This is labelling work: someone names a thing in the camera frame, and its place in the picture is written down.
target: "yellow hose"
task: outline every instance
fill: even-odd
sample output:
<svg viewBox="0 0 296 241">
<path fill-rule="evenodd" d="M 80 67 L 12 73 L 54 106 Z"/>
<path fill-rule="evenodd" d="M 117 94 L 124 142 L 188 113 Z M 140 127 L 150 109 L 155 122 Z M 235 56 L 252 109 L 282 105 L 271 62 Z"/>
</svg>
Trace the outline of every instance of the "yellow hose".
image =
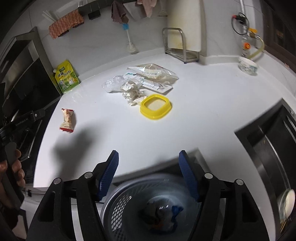
<svg viewBox="0 0 296 241">
<path fill-rule="evenodd" d="M 257 51 L 255 51 L 254 53 L 252 53 L 251 55 L 249 55 L 247 58 L 248 59 L 252 59 L 252 58 L 254 58 L 257 54 L 259 54 L 260 52 L 262 52 L 262 50 L 264 49 L 264 47 L 265 47 L 265 44 L 264 44 L 264 41 L 263 41 L 263 39 L 260 37 L 260 36 L 258 36 L 258 35 L 251 35 L 250 34 L 250 37 L 252 37 L 252 38 L 254 38 L 254 39 L 259 39 L 260 41 L 261 41 L 261 47 L 259 48 L 259 49 L 257 49 Z"/>
</svg>

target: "orange patterned towel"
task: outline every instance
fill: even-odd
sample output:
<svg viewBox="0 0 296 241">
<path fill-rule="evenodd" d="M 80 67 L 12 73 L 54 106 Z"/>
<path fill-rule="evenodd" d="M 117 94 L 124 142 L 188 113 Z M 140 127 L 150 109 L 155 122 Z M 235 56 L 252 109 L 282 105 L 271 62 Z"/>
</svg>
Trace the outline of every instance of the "orange patterned towel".
<svg viewBox="0 0 296 241">
<path fill-rule="evenodd" d="M 56 39 L 70 28 L 82 23 L 84 23 L 83 17 L 79 14 L 78 9 L 76 9 L 50 25 L 49 34 L 53 39 Z"/>
</svg>

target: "silver bolt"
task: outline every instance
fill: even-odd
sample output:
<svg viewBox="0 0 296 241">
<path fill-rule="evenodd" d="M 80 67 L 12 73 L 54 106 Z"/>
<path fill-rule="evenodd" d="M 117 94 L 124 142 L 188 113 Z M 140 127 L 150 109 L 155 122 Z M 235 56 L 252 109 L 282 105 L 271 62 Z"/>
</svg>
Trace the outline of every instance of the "silver bolt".
<svg viewBox="0 0 296 241">
<path fill-rule="evenodd" d="M 238 185 L 243 185 L 243 184 L 244 184 L 244 181 L 241 180 L 241 179 L 237 179 L 237 184 L 238 184 Z"/>
<path fill-rule="evenodd" d="M 206 179 L 212 179 L 213 178 L 213 175 L 211 173 L 206 173 L 205 174 L 205 178 Z"/>
<path fill-rule="evenodd" d="M 61 179 L 60 178 L 54 179 L 54 184 L 59 184 L 60 182 L 61 182 Z"/>
<path fill-rule="evenodd" d="M 87 172 L 84 174 L 85 178 L 91 178 L 93 176 L 92 172 Z"/>
</svg>

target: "cutting board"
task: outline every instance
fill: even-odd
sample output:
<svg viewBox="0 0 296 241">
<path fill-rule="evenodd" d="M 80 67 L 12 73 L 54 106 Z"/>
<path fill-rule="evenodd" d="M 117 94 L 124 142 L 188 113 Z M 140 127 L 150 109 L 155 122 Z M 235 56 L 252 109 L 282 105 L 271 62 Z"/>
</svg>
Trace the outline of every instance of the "cutting board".
<svg viewBox="0 0 296 241">
<path fill-rule="evenodd" d="M 201 50 L 201 9 L 200 0 L 167 1 L 168 27 L 181 28 L 186 37 L 186 49 Z M 168 47 L 183 49 L 179 31 L 168 30 Z"/>
</svg>

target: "white countertop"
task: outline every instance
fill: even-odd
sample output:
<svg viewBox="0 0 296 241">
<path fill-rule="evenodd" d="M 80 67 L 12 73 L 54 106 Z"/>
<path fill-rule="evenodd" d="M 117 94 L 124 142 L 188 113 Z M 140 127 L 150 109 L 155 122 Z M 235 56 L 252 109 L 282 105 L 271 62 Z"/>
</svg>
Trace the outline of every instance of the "white countertop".
<svg viewBox="0 0 296 241">
<path fill-rule="evenodd" d="M 160 120 L 147 119 L 139 112 L 139 106 L 129 106 L 121 93 L 106 93 L 101 87 L 107 79 L 125 74 L 128 66 L 145 63 L 158 64 L 180 77 L 167 94 L 173 108 Z M 76 179 L 106 161 L 112 150 L 119 153 L 116 180 L 169 164 L 181 150 L 198 150 L 219 179 L 244 180 L 261 211 L 269 237 L 274 240 L 267 192 L 234 132 L 281 98 L 296 109 L 293 95 L 265 70 L 249 76 L 235 63 L 183 64 L 160 54 L 109 69 L 61 97 L 43 137 L 34 187 L 47 187 L 56 177 Z M 59 130 L 63 122 L 61 108 L 75 111 L 77 124 L 73 133 Z"/>
</svg>

